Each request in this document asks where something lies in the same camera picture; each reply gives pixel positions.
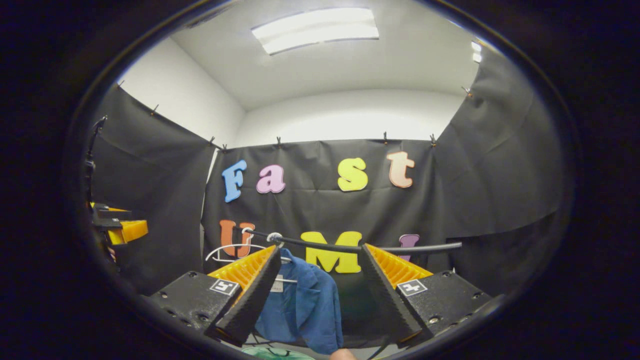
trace foam letter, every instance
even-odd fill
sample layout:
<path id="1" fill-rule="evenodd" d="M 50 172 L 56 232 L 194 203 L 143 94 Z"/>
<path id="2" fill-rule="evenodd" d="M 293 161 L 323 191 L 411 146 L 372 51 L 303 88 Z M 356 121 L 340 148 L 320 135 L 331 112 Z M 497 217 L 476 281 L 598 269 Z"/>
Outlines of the foam letter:
<path id="1" fill-rule="evenodd" d="M 414 247 L 418 240 L 420 240 L 420 235 L 418 234 L 402 235 L 400 236 L 400 247 Z M 400 258 L 409 261 L 409 259 L 411 259 L 411 255 L 402 255 Z"/>
<path id="2" fill-rule="evenodd" d="M 369 178 L 362 171 L 367 168 L 363 159 L 344 159 L 338 164 L 338 186 L 343 192 L 362 190 L 367 186 Z"/>
<path id="3" fill-rule="evenodd" d="M 232 245 L 234 243 L 233 237 L 234 237 L 235 226 L 236 226 L 236 223 L 231 220 L 220 220 L 220 245 L 221 246 Z M 251 230 L 255 229 L 255 225 L 249 222 L 241 222 L 240 227 L 243 229 L 245 227 L 250 227 Z M 252 237 L 253 235 L 250 233 L 242 234 L 242 244 L 250 245 Z M 222 250 L 224 250 L 229 256 L 243 258 L 249 254 L 249 251 L 251 251 L 251 247 L 249 246 L 235 247 L 234 246 L 234 247 L 225 247 Z"/>
<path id="4" fill-rule="evenodd" d="M 284 169 L 280 165 L 269 165 L 260 170 L 260 180 L 255 185 L 259 193 L 279 193 L 284 190 Z"/>
<path id="5" fill-rule="evenodd" d="M 326 240 L 321 233 L 315 231 L 308 231 L 302 233 L 300 238 L 310 243 L 326 244 Z M 362 234 L 356 231 L 345 231 L 340 234 L 336 245 L 342 246 L 358 246 L 358 241 L 362 239 Z M 342 274 L 350 274 L 360 272 L 360 266 L 358 265 L 358 254 L 350 254 L 348 252 L 338 252 L 330 250 L 314 249 L 307 247 L 307 263 L 317 264 L 320 262 L 322 268 L 326 272 L 330 272 L 335 266 L 336 262 L 340 260 L 338 266 L 335 267 L 335 271 Z"/>
<path id="6" fill-rule="evenodd" d="M 225 178 L 225 188 L 227 189 L 225 202 L 230 202 L 240 197 L 238 188 L 242 186 L 242 171 L 244 170 L 246 170 L 246 161 L 240 160 L 222 172 L 222 177 Z"/>
<path id="7" fill-rule="evenodd" d="M 391 160 L 391 169 L 389 170 L 389 179 L 393 185 L 399 188 L 408 188 L 413 184 L 413 180 L 407 179 L 405 176 L 407 167 L 414 167 L 415 162 L 409 160 L 409 155 L 404 151 L 394 152 L 387 155 L 387 159 Z"/>

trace white ceiling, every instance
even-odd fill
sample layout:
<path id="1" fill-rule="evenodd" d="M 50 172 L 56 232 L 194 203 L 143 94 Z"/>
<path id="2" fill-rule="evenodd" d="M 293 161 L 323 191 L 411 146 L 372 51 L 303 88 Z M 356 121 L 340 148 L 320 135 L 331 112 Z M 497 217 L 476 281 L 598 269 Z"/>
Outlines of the white ceiling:
<path id="1" fill-rule="evenodd" d="M 251 28 L 292 13 L 364 6 L 379 40 L 310 45 L 268 55 Z M 464 95 L 476 76 L 473 35 L 412 0 L 245 0 L 172 35 L 245 110 L 345 90 L 404 89 Z"/>

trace ceiling light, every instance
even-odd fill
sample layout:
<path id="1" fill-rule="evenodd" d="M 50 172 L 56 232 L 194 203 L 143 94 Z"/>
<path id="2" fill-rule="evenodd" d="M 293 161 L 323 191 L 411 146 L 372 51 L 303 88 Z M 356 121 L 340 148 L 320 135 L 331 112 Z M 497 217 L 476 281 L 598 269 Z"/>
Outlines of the ceiling light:
<path id="1" fill-rule="evenodd" d="M 477 42 L 475 42 L 475 41 L 472 41 L 472 42 L 471 42 L 471 47 L 473 47 L 473 48 L 474 48 L 474 51 L 476 51 L 476 52 L 478 52 L 478 53 L 479 53 L 480 51 L 482 51 L 482 46 L 480 46 L 480 44 L 478 44 L 478 43 L 477 43 Z"/>
<path id="2" fill-rule="evenodd" d="M 331 40 L 377 39 L 371 9 L 332 8 L 300 13 L 252 29 L 269 54 Z"/>

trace blue jacket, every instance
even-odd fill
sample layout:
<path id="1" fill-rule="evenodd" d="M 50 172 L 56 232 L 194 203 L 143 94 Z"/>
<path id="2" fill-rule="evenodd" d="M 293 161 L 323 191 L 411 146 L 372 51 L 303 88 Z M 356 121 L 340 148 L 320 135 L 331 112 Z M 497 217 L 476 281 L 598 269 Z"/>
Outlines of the blue jacket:
<path id="1" fill-rule="evenodd" d="M 342 346 L 335 281 L 317 266 L 291 256 L 289 250 L 280 253 L 292 262 L 282 264 L 279 274 L 298 283 L 283 282 L 283 292 L 269 293 L 255 328 L 268 340 L 290 343 L 302 337 L 311 350 L 331 354 Z"/>

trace letter m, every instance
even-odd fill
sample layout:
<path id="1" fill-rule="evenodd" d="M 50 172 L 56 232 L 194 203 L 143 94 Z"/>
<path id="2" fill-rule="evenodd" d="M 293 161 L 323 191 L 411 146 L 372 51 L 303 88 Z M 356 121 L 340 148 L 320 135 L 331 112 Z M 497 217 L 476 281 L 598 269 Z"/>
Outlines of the letter m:
<path id="1" fill-rule="evenodd" d="M 326 244 L 326 240 L 321 233 L 315 231 L 308 231 L 302 233 L 300 238 L 310 243 Z M 356 231 L 345 231 L 340 234 L 336 245 L 342 246 L 358 246 L 358 241 L 362 239 L 362 234 Z M 348 252 L 338 252 L 330 250 L 313 249 L 307 247 L 307 263 L 317 265 L 320 262 L 322 268 L 326 272 L 330 272 L 336 263 L 339 263 L 335 267 L 335 271 L 343 274 L 360 272 L 360 266 L 358 265 L 358 254 L 350 254 Z"/>

